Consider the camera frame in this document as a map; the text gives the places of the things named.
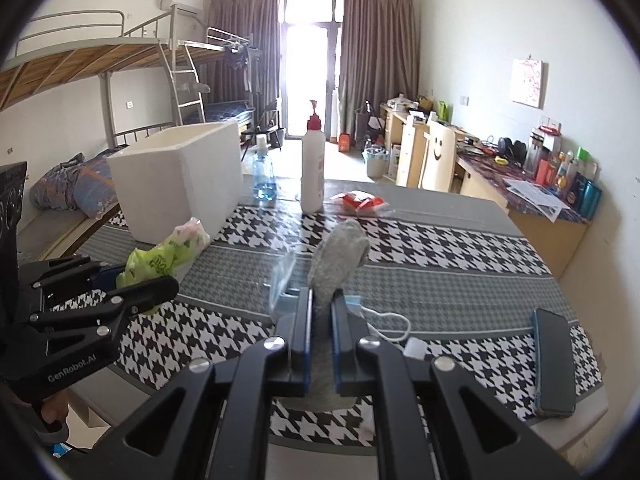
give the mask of white ear loop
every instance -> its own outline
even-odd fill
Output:
[[[382,312],[382,313],[376,312],[375,310],[372,310],[365,306],[361,306],[360,308],[363,310],[363,312],[369,312],[370,314],[374,314],[375,316],[378,316],[378,317],[395,317],[395,318],[401,319],[406,323],[406,330],[399,337],[388,337],[383,333],[380,333],[380,331],[377,330],[371,323],[367,323],[367,325],[369,326],[369,329],[373,332],[374,335],[377,335],[378,337],[381,337],[382,339],[389,341],[390,343],[401,343],[402,341],[404,341],[409,337],[409,334],[411,333],[411,321],[409,321],[409,319],[403,316],[402,314],[396,314],[395,312]]]

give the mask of smartphone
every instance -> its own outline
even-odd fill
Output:
[[[536,347],[538,416],[570,416],[575,411],[575,367],[569,324],[563,316],[543,308],[533,311]]]

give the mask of air conditioner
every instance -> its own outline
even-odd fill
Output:
[[[198,15],[204,10],[204,0],[162,0],[161,9],[171,10],[174,5],[184,14]]]

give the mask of glass door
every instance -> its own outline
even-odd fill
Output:
[[[312,113],[311,100],[318,102],[316,111],[326,138],[332,134],[343,3],[344,0],[281,0],[280,91],[287,137],[305,134]]]

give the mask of hanging picture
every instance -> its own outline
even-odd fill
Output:
[[[511,100],[540,108],[542,61],[516,59],[511,75]]]

